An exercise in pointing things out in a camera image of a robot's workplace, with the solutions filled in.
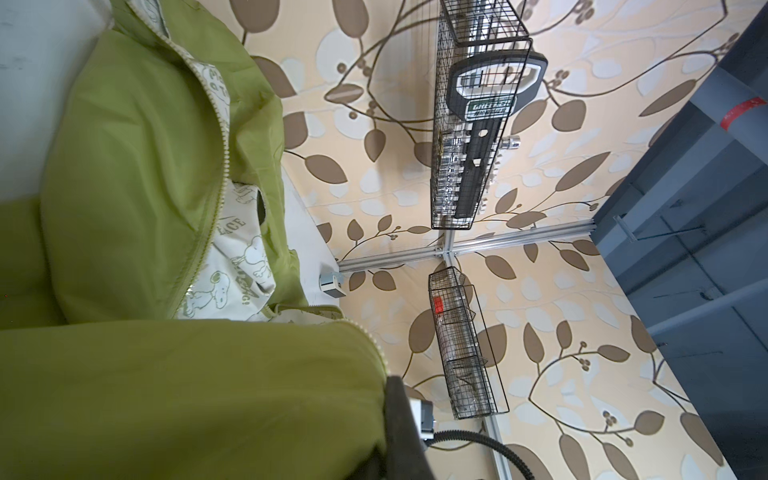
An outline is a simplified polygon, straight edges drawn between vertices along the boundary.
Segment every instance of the green label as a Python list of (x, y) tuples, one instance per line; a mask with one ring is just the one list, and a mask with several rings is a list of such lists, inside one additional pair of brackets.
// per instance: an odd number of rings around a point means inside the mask
[(467, 120), (506, 117), (512, 106), (512, 97), (479, 98), (467, 103)]

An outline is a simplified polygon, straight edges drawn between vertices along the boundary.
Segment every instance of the jacket zipper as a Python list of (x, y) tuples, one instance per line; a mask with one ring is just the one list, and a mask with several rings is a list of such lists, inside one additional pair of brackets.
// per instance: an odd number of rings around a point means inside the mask
[[(216, 101), (214, 100), (214, 93), (210, 90), (210, 87), (208, 87), (208, 83), (203, 78), (202, 74), (197, 71), (191, 64), (193, 57), (190, 55), (188, 51), (186, 51), (184, 48), (174, 44), (168, 37), (165, 36), (165, 34), (161, 31), (159, 31), (156, 27), (154, 27), (153, 23), (147, 18), (146, 14), (140, 9), (137, 8), (133, 2), (128, 2), (131, 8), (133, 9), (136, 16), (144, 23), (144, 25), (147, 26), (160, 40), (163, 41), (166, 45), (171, 47), (176, 53), (179, 54), (182, 60), (184, 60), (184, 64), (189, 68), (189, 70), (194, 74), (194, 76), (197, 78), (197, 80), (200, 82), (200, 86), (203, 87), (203, 90), (205, 90), (206, 96), (208, 96), (208, 101), (210, 102), (211, 106), (214, 108), (214, 112), (216, 112), (216, 119), (219, 124), (219, 129), (221, 130), (221, 138), (223, 140), (223, 149), (224, 149), (224, 161), (223, 161), (223, 178), (221, 180), (221, 184), (219, 186), (219, 193), (217, 196), (217, 207), (216, 211), (214, 212), (214, 220), (211, 224), (211, 228), (208, 231), (208, 235), (206, 237), (206, 243), (205, 248), (203, 250), (203, 255), (200, 257), (200, 259), (197, 261), (197, 265), (195, 266), (194, 272), (192, 274), (192, 280), (187, 289), (184, 291), (184, 294), (181, 296), (181, 298), (177, 302), (177, 307), (174, 311), (174, 318), (178, 315), (178, 311), (181, 308), (181, 304), (184, 302), (184, 297), (192, 290), (192, 287), (197, 282), (198, 277), (200, 276), (200, 271), (202, 270), (203, 262), (208, 256), (208, 251), (210, 250), (210, 246), (214, 243), (214, 234), (216, 232), (216, 224), (219, 221), (219, 216), (221, 215), (221, 211), (224, 207), (224, 188), (227, 185), (227, 181), (230, 179), (230, 137), (229, 137), (229, 128), (226, 126), (228, 124), (225, 123), (223, 118), (223, 113), (219, 111), (219, 108), (216, 105)], [(355, 322), (354, 320), (350, 320), (346, 317), (343, 317), (342, 319), (336, 320), (340, 322), (346, 322), (351, 324), (352, 326), (356, 327), (358, 330), (363, 332), (371, 341), (371, 343), (376, 347), (376, 352), (379, 354), (379, 359), (381, 360), (384, 370), (387, 375), (389, 375), (389, 363), (386, 360), (386, 357), (384, 356), (384, 350), (379, 345), (379, 342), (376, 341), (375, 338), (373, 338), (373, 335), (366, 329), (364, 326), (360, 325), (359, 323)]]
[(177, 300), (176, 302), (176, 309), (174, 310), (174, 318), (178, 316), (178, 312), (181, 308), (182, 303), (184, 302), (184, 297), (192, 290), (194, 284), (197, 282), (198, 277), (200, 276), (200, 271), (202, 270), (203, 262), (208, 256), (208, 252), (210, 251), (211, 245), (214, 243), (214, 234), (216, 232), (216, 224), (219, 221), (219, 217), (221, 215), (221, 211), (224, 207), (224, 188), (227, 185), (227, 181), (230, 179), (230, 139), (229, 139), (229, 119), (227, 119), (226, 123), (224, 120), (224, 113), (219, 110), (217, 107), (217, 103), (214, 100), (214, 93), (211, 91), (210, 87), (208, 87), (208, 82), (205, 81), (205, 78), (203, 78), (203, 75), (197, 71), (194, 66), (192, 65), (193, 57), (192, 55), (184, 48), (174, 44), (166, 35), (160, 31), (157, 27), (154, 26), (154, 23), (147, 18), (144, 11), (141, 10), (141, 8), (138, 8), (136, 5), (134, 5), (133, 1), (129, 1), (128, 4), (131, 6), (131, 9), (134, 11), (136, 16), (144, 23), (147, 28), (149, 28), (160, 40), (163, 41), (166, 45), (171, 47), (176, 53), (179, 54), (181, 59), (184, 61), (184, 64), (187, 66), (187, 68), (194, 74), (194, 76), (197, 78), (197, 81), (200, 82), (200, 86), (203, 87), (203, 90), (205, 91), (206, 96), (208, 96), (208, 101), (210, 102), (211, 106), (214, 108), (214, 112), (216, 113), (216, 120), (219, 124), (219, 129), (221, 130), (221, 138), (223, 141), (223, 153), (224, 153), (224, 159), (223, 159), (223, 178), (221, 179), (220, 185), (219, 185), (219, 191), (217, 194), (217, 206), (216, 210), (214, 211), (214, 218), (210, 226), (210, 230), (208, 231), (208, 234), (206, 236), (205, 240), (205, 247), (203, 248), (203, 255), (200, 256), (200, 259), (197, 261), (197, 264), (194, 267), (194, 271), (192, 273), (191, 282), (185, 289), (184, 293), (181, 295), (181, 298)]

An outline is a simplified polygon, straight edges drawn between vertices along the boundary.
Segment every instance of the metal bracket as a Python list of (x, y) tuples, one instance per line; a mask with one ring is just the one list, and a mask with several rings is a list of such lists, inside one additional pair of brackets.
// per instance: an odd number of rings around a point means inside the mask
[(616, 221), (616, 224), (619, 227), (621, 227), (621, 229), (624, 231), (624, 234), (632, 243), (639, 242), (640, 240), (648, 240), (651, 238), (670, 237), (672, 235), (680, 235), (681, 233), (693, 232), (695, 230), (704, 230), (704, 225), (700, 225), (698, 227), (687, 228), (685, 230), (677, 230), (674, 232), (659, 233), (658, 235), (649, 235), (648, 237), (637, 238), (634, 235), (634, 232), (632, 231), (632, 229), (629, 227), (629, 225), (627, 225), (627, 222), (624, 221), (624, 218), (621, 217), (621, 215), (614, 215), (614, 220)]
[(545, 242), (547, 240), (566, 240), (568, 238), (588, 235), (592, 230), (594, 230), (594, 221), (583, 220), (554, 225), (552, 227), (539, 227), (503, 235), (494, 235), (489, 238), (462, 240), (460, 242), (454, 241), (454, 230), (443, 230), (443, 239), (438, 246), (342, 260), (339, 262), (339, 271), (343, 273), (359, 272), (361, 270), (396, 266), (428, 258), (450, 257), (451, 255), (456, 256), (481, 250), (515, 247), (527, 243)]

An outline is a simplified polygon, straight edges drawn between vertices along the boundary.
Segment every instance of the green jacket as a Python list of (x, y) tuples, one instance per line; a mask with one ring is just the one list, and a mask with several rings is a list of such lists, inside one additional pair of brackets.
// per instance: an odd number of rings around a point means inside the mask
[[(53, 289), (70, 323), (174, 318), (214, 231), (224, 145), (206, 92), (125, 0), (80, 73), (45, 169)], [(277, 287), (306, 305), (284, 225), (280, 99), (238, 39), (194, 0), (163, 0), (172, 41), (218, 68), (230, 95), (230, 172), (256, 184)]]
[[(0, 478), (345, 478), (386, 451), (382, 357), (346, 322), (173, 319), (214, 229), (223, 138), (179, 55), (113, 6), (41, 199), (0, 204)], [(197, 2), (162, 7), (231, 96), (230, 177), (263, 195), (270, 305), (306, 304), (280, 101)]]

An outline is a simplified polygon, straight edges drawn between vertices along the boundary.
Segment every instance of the white zipper teeth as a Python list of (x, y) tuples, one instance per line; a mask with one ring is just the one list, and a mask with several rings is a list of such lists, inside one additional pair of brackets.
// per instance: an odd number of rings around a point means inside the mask
[[(189, 70), (194, 74), (194, 76), (197, 78), (197, 81), (200, 82), (200, 86), (203, 87), (203, 90), (205, 90), (206, 96), (208, 96), (208, 101), (210, 102), (211, 106), (214, 108), (214, 112), (216, 112), (216, 120), (219, 124), (219, 129), (221, 132), (221, 138), (223, 141), (223, 153), (224, 153), (224, 159), (223, 159), (223, 178), (221, 180), (221, 185), (219, 189), (219, 198), (218, 198), (218, 205), (216, 208), (216, 211), (214, 212), (214, 221), (213, 226), (211, 227), (211, 231), (209, 232), (209, 238), (206, 241), (206, 246), (203, 251), (203, 259), (201, 261), (204, 261), (204, 259), (207, 257), (208, 252), (210, 250), (210, 246), (213, 244), (213, 231), (216, 228), (216, 223), (219, 220), (219, 216), (221, 215), (221, 211), (224, 207), (224, 190), (227, 186), (227, 181), (230, 179), (230, 139), (229, 139), (229, 133), (228, 129), (224, 127), (224, 119), (222, 113), (219, 111), (218, 107), (216, 106), (216, 101), (214, 100), (214, 93), (208, 88), (207, 82), (203, 78), (203, 76), (198, 72), (191, 64), (190, 59), (188, 58), (189, 52), (185, 51), (178, 45), (174, 44), (169, 38), (165, 36), (164, 33), (157, 30), (153, 25), (152, 22), (147, 18), (147, 16), (144, 14), (144, 12), (133, 5), (133, 2), (130, 2), (131, 8), (133, 9), (136, 16), (146, 25), (160, 40), (162, 40), (166, 45), (171, 47), (176, 53), (179, 54), (181, 59), (184, 61), (184, 64), (189, 68)], [(187, 287), (187, 293), (189, 293), (194, 284), (197, 282), (197, 279), (200, 275), (200, 268), (197, 268), (197, 271), (195, 272), (192, 281), (190, 285)], [(178, 310), (181, 308), (181, 304), (184, 301), (184, 298), (179, 302), (179, 306), (177, 306), (176, 311), (174, 312), (174, 316), (177, 316)]]
[(355, 322), (354, 320), (350, 320), (346, 317), (343, 317), (341, 319), (336, 320), (337, 322), (346, 322), (350, 325), (356, 327), (361, 332), (365, 333), (366, 336), (370, 339), (371, 343), (376, 346), (376, 352), (379, 354), (379, 359), (382, 361), (382, 364), (384, 365), (384, 371), (386, 372), (387, 376), (389, 376), (391, 373), (389, 371), (389, 362), (386, 360), (386, 356), (384, 356), (384, 349), (379, 345), (379, 342), (376, 341), (375, 338), (373, 338), (373, 335), (366, 329), (364, 326), (360, 325), (359, 323)]
[[(185, 53), (188, 53), (184, 51), (181, 47), (174, 44), (170, 39), (168, 39), (162, 32), (158, 31), (153, 25), (152, 22), (149, 21), (147, 16), (144, 14), (143, 11), (141, 11), (139, 8), (135, 8), (133, 5), (133, 2), (131, 2), (131, 7), (134, 10), (134, 13), (141, 19), (141, 21), (155, 34), (158, 36), (160, 40), (162, 40), (166, 45), (171, 47), (176, 53), (179, 54), (182, 60), (184, 60), (184, 64), (189, 68), (189, 70), (194, 74), (194, 76), (197, 78), (197, 81), (200, 82), (200, 85), (203, 87), (203, 90), (205, 90), (206, 95), (208, 96), (208, 100), (210, 101), (211, 106), (213, 106), (214, 111), (216, 112), (216, 119), (219, 124), (219, 129), (221, 130), (221, 137), (223, 140), (223, 147), (224, 147), (224, 162), (223, 162), (223, 179), (221, 181), (221, 189), (219, 192), (219, 204), (217, 205), (216, 212), (214, 213), (214, 226), (212, 227), (212, 230), (215, 229), (216, 222), (218, 221), (219, 216), (221, 215), (221, 211), (224, 207), (224, 189), (227, 186), (227, 181), (230, 179), (230, 139), (229, 134), (227, 132), (227, 129), (224, 127), (224, 121), (223, 121), (223, 115), (219, 111), (219, 109), (216, 106), (216, 101), (214, 100), (214, 93), (210, 91), (210, 89), (207, 86), (207, 82), (202, 77), (200, 72), (198, 72), (192, 65), (190, 65), (190, 60), (187, 57)], [(211, 238), (208, 239), (207, 244), (205, 246), (205, 251), (203, 258), (205, 259), (208, 255), (208, 251), (210, 249), (211, 244), (213, 243), (213, 234), (210, 235)], [(192, 279), (192, 282), (190, 283), (189, 287), (187, 288), (187, 292), (190, 292), (192, 290), (192, 287), (194, 286), (195, 282), (197, 282), (197, 278), (200, 275), (200, 269), (195, 273), (194, 278)], [(364, 333), (371, 343), (376, 347), (376, 352), (379, 354), (379, 359), (381, 360), (384, 370), (386, 371), (386, 374), (389, 375), (389, 362), (387, 362), (386, 356), (384, 356), (384, 349), (379, 345), (379, 342), (376, 341), (375, 338), (373, 338), (373, 335), (366, 329), (364, 326), (360, 325), (359, 323), (350, 320), (346, 317), (343, 317), (340, 320), (337, 320), (340, 322), (346, 322), (350, 325), (353, 325), (356, 327), (360, 332)]]

